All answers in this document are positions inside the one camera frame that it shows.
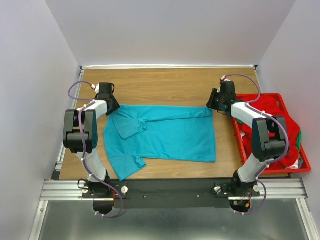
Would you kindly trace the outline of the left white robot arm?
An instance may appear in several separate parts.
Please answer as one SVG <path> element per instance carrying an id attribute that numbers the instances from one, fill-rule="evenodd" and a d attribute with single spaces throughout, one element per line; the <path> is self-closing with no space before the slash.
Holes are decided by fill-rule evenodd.
<path id="1" fill-rule="evenodd" d="M 94 98 L 75 97 L 71 90 L 78 84 L 87 84 L 95 92 Z M 111 191 L 110 176 L 103 166 L 97 146 L 99 142 L 98 119 L 109 116 L 120 108 L 114 96 L 115 85 L 109 82 L 92 84 L 87 81 L 74 83 L 68 90 L 68 96 L 76 101 L 85 101 L 80 108 L 68 109 L 64 114 L 62 142 L 66 149 L 81 161 L 87 180 L 95 183 L 93 191 L 101 198 Z"/>

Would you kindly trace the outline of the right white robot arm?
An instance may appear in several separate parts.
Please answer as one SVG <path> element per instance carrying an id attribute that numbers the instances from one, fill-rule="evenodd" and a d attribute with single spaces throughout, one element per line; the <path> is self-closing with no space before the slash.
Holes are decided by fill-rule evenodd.
<path id="1" fill-rule="evenodd" d="M 219 88 L 212 90 L 206 106 L 251 128 L 251 155 L 234 172 L 229 184 L 231 193 L 241 196 L 256 184 L 266 168 L 288 154 L 290 141 L 285 118 L 267 114 L 251 106 L 250 102 L 237 99 L 235 83 L 224 78 L 220 80 Z"/>

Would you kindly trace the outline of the teal t shirt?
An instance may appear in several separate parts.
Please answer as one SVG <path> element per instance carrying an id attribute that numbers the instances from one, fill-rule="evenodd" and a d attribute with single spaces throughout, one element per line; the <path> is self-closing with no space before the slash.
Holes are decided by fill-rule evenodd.
<path id="1" fill-rule="evenodd" d="M 145 159 L 214 163 L 217 158 L 208 107 L 122 105 L 108 117 L 103 139 L 120 181 L 146 167 Z"/>

